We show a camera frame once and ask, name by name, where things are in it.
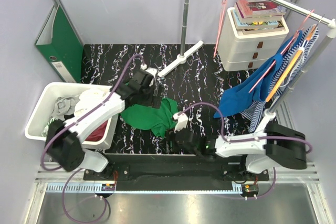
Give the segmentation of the green tank top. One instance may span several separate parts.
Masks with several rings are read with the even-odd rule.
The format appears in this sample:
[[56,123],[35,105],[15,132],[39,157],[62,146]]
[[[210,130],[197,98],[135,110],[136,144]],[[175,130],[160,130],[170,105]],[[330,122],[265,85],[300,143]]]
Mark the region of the green tank top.
[[177,112],[177,102],[163,98],[158,109],[137,104],[122,111],[121,117],[131,127],[151,130],[155,136],[163,138],[166,131],[176,126],[173,115]]

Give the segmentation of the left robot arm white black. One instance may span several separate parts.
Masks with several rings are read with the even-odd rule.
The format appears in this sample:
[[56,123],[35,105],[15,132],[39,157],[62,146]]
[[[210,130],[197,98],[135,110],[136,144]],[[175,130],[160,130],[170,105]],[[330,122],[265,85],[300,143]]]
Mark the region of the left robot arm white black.
[[84,115],[51,123],[46,152],[61,168],[72,172],[77,168],[93,170],[99,178],[109,179],[113,167],[101,153],[83,147],[83,142],[100,125],[132,105],[159,108],[161,98],[154,95],[157,69],[139,70],[127,83],[117,82],[106,98],[94,102]]

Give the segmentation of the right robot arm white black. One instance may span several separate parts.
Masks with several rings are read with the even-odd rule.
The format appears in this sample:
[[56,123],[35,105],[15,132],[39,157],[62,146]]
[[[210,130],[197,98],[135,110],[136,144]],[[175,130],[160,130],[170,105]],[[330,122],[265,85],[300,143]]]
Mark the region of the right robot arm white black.
[[311,149],[306,136],[278,124],[269,124],[259,132],[227,136],[199,137],[183,129],[166,133],[167,141],[175,152],[195,155],[206,161],[240,156],[239,176],[250,180],[256,174],[273,167],[304,170],[307,168],[306,147]]

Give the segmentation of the empty pink hanger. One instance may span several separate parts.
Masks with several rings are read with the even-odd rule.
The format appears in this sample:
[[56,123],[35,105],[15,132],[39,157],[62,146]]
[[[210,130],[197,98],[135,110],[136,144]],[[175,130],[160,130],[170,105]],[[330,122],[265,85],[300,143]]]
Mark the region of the empty pink hanger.
[[226,10],[226,4],[227,4],[227,0],[222,0],[222,7],[221,7],[220,18],[219,18],[218,32],[217,32],[217,38],[216,38],[216,44],[215,44],[215,49],[214,49],[214,53],[213,53],[213,58],[216,57],[217,50],[218,50],[219,40],[220,40],[220,37],[221,37],[222,26],[223,26],[223,22],[224,22],[224,14],[225,14],[225,10]]

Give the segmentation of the blue white striped top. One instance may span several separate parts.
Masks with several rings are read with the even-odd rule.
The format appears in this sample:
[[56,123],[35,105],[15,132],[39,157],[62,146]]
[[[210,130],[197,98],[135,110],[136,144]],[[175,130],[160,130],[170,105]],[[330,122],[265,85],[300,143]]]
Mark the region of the blue white striped top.
[[299,31],[297,38],[291,43],[288,50],[282,55],[281,65],[278,67],[277,71],[271,75],[270,81],[267,81],[266,78],[263,78],[263,82],[260,88],[260,99],[258,101],[253,101],[247,109],[241,112],[243,117],[250,120],[250,125],[248,127],[248,131],[250,133],[256,130],[258,124],[261,121],[265,104],[271,100],[269,94],[272,93],[274,86],[276,86],[276,83],[281,78],[281,75],[288,65],[291,64],[296,53],[300,52],[300,56],[293,64],[288,74],[281,81],[277,90],[273,93],[273,98],[280,96],[283,93],[285,87],[292,82],[294,77],[302,69],[309,58],[311,48],[314,46],[318,38],[319,29],[316,27],[316,25],[312,25],[304,31]]

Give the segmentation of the orange wooden hanger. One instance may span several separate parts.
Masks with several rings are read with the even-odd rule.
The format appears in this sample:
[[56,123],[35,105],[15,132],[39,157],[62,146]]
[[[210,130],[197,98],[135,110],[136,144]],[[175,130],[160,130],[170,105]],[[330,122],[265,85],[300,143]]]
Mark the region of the orange wooden hanger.
[[275,73],[269,86],[269,93],[265,101],[282,94],[284,88],[294,79],[299,70],[308,60],[311,47],[319,38],[316,25],[301,33],[292,47],[285,53],[279,70]]

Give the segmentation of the white garment in bin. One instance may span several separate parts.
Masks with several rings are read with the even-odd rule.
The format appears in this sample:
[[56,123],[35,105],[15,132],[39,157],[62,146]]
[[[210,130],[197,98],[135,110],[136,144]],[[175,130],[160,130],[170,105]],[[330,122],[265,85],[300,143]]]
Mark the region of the white garment in bin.
[[79,101],[75,105],[74,116],[79,117],[85,114],[87,111],[94,108],[96,105],[101,103],[107,96],[109,92],[105,92],[100,89],[92,88],[84,91],[79,96]]

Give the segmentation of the maroon garment in bin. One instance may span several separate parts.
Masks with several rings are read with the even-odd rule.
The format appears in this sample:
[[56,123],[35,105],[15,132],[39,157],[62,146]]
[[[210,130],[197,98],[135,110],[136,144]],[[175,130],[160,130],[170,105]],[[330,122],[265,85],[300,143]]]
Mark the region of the maroon garment in bin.
[[97,127],[87,138],[86,141],[89,142],[97,142],[101,140],[104,136],[104,133],[106,131],[108,121],[105,121],[103,124],[101,124],[99,127]]

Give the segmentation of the grey garment in bin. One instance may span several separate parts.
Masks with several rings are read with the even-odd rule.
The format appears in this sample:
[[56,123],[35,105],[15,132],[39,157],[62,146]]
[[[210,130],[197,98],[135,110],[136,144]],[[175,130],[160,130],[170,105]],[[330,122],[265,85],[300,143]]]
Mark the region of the grey garment in bin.
[[67,98],[58,97],[50,117],[64,120],[65,116],[74,113],[75,106],[78,102],[79,102],[78,97],[67,97]]

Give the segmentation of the metal clothes rack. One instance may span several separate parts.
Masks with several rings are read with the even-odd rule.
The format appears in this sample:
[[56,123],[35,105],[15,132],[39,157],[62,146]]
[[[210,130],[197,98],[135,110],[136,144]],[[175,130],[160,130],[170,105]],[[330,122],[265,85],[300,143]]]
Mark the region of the metal clothes rack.
[[[322,54],[322,52],[327,48],[329,43],[335,39],[335,20],[330,20],[327,18],[324,18],[318,14],[314,14],[313,11],[304,9],[292,2],[288,2],[285,0],[270,0],[277,4],[280,4],[280,6],[285,7],[286,9],[293,11],[295,13],[298,13],[302,16],[305,16],[306,19],[311,18],[314,20],[317,20],[318,23],[323,23],[329,27],[329,32],[321,42],[321,44],[317,47],[317,49],[314,51],[313,55],[307,60],[307,62],[302,66],[302,69],[297,73],[297,75],[293,78],[292,82],[289,83],[285,89],[283,90],[282,94],[279,96],[279,98],[275,99],[270,106],[270,108],[266,109],[263,113],[263,118],[260,120],[258,126],[256,127],[255,131],[259,132],[263,129],[265,129],[266,125],[273,120],[276,117],[276,110],[278,107],[283,103],[285,100],[286,95],[289,94],[291,90],[294,89],[295,85],[299,81],[299,79],[311,68],[313,63],[318,59],[318,57]],[[198,49],[200,49],[203,46],[203,42],[200,40],[197,42],[193,47],[191,47],[189,50],[185,50],[185,41],[186,41],[186,30],[187,30],[187,17],[188,17],[188,8],[189,8],[189,2],[190,0],[184,0],[184,7],[183,7],[183,19],[182,19],[182,34],[181,34],[181,50],[180,54],[177,56],[177,58],[170,63],[167,67],[165,67],[163,70],[161,70],[158,73],[158,76],[160,78],[165,77],[168,73],[170,73],[173,69],[175,69],[180,64],[183,64],[186,62],[187,58],[191,56],[194,52],[196,52]]]

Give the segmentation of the white three-drawer unit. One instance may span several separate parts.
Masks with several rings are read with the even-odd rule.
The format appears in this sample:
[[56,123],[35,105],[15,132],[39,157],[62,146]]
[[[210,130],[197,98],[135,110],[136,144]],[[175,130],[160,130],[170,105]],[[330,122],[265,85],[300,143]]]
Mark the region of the white three-drawer unit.
[[235,26],[236,14],[233,7],[227,10],[218,43],[218,54],[225,71],[240,71],[259,68],[276,54],[289,33],[288,26],[281,20],[279,30],[244,34]]

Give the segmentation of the middle book teal cover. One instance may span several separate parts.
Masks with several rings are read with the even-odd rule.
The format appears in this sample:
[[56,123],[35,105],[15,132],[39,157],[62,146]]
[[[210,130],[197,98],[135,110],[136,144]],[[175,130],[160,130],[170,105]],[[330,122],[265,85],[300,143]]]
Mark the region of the middle book teal cover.
[[257,18],[256,20],[253,20],[251,18],[248,18],[247,21],[243,21],[243,18],[239,17],[239,15],[237,14],[237,12],[235,10],[231,10],[230,13],[232,15],[232,19],[233,19],[234,24],[235,24],[237,29],[239,29],[240,26],[243,26],[246,23],[282,21],[282,18],[279,18],[277,20],[270,20],[269,18],[267,18],[266,20],[263,20],[263,19],[260,19],[260,18]]

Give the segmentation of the bottom book yellow black cover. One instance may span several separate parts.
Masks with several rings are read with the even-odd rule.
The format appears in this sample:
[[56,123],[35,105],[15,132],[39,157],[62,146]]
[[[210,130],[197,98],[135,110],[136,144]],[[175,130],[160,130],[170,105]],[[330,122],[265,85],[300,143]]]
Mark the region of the bottom book yellow black cover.
[[248,35],[281,31],[283,29],[284,25],[281,21],[271,21],[246,23],[245,25],[240,26],[238,31],[241,31],[244,35]]

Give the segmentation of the top book pink cover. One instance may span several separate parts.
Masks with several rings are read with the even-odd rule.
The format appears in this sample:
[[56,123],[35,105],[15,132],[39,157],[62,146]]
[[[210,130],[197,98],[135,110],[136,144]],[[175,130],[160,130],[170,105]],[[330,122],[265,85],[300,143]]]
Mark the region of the top book pink cover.
[[287,9],[269,0],[238,0],[236,2],[244,18],[283,16]]

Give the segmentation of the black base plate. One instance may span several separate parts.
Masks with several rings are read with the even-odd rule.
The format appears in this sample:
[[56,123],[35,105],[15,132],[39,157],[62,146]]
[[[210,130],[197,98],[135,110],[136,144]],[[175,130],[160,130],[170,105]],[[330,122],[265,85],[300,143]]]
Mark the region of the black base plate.
[[84,180],[117,180],[118,192],[214,193],[232,190],[233,182],[267,182],[266,170],[258,175],[245,171],[242,157],[200,158],[195,155],[106,154],[102,173],[84,172]]

